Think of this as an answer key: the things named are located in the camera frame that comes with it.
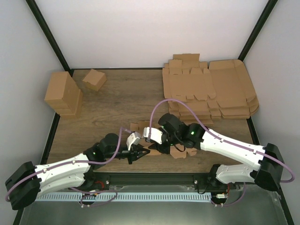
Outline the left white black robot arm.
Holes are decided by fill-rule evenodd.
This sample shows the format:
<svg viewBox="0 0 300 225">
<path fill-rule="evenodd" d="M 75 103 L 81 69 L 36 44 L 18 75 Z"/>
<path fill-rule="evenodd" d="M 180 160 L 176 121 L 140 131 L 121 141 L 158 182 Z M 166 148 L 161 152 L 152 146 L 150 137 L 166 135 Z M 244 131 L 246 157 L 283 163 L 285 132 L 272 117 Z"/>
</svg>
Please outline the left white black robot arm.
<svg viewBox="0 0 300 225">
<path fill-rule="evenodd" d="M 19 210 L 50 192 L 65 188 L 91 189 L 96 183 L 93 171 L 106 165 L 110 159 L 127 159 L 132 164 L 148 155 L 150 150 L 140 145 L 139 141 L 139 136 L 132 133 L 127 144 L 122 146 L 119 136 L 109 133 L 72 158 L 44 165 L 25 162 L 6 180 L 5 200 L 13 210 Z"/>
</svg>

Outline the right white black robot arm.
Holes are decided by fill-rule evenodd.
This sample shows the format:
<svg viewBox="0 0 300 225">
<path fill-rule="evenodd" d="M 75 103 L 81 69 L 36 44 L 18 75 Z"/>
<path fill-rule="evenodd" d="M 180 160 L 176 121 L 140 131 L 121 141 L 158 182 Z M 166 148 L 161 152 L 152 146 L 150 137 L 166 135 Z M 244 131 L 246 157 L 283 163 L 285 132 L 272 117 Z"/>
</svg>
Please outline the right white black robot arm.
<svg viewBox="0 0 300 225">
<path fill-rule="evenodd" d="M 169 113 L 164 114 L 158 124 L 159 128 L 144 128 L 143 137 L 152 143 L 151 148 L 163 154 L 170 154 L 171 147 L 180 144 L 185 150 L 214 152 L 239 162 L 237 165 L 213 165 L 208 177 L 212 188 L 245 182 L 268 191 L 278 191 L 284 161 L 276 145 L 241 142 L 198 123 L 187 125 Z"/>
</svg>

